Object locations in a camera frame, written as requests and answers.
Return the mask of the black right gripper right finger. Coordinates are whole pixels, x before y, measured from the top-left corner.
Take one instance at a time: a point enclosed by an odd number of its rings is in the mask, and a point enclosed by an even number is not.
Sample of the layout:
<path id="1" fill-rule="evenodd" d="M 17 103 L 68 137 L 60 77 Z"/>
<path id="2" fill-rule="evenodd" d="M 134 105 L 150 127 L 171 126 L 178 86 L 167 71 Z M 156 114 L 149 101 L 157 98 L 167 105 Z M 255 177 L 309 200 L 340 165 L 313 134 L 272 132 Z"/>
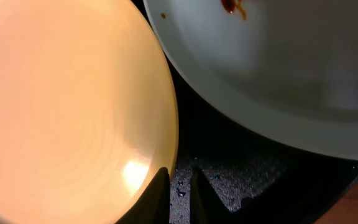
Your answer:
<path id="1" fill-rule="evenodd" d="M 234 215 L 225 207 L 199 167 L 193 168 L 190 188 L 191 224 L 236 223 Z"/>

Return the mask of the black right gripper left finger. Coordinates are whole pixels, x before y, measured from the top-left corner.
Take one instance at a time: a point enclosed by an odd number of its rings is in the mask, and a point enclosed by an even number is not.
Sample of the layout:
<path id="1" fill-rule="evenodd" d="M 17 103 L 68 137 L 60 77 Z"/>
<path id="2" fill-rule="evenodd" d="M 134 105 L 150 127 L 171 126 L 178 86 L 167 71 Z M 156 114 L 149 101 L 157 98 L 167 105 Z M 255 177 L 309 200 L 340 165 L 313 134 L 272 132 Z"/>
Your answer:
<path id="1" fill-rule="evenodd" d="M 138 201 L 116 224 L 169 224 L 170 179 L 161 167 Z"/>

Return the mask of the yellow plate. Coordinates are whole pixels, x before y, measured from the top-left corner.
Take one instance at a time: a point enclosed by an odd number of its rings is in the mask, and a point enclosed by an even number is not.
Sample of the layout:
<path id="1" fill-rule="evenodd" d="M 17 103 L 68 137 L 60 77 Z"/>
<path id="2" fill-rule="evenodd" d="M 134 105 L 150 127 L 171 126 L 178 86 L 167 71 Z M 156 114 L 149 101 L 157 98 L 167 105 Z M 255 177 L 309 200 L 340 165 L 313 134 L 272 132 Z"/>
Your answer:
<path id="1" fill-rule="evenodd" d="M 161 46 L 130 1 L 0 1 L 0 223 L 115 223 L 175 165 Z"/>

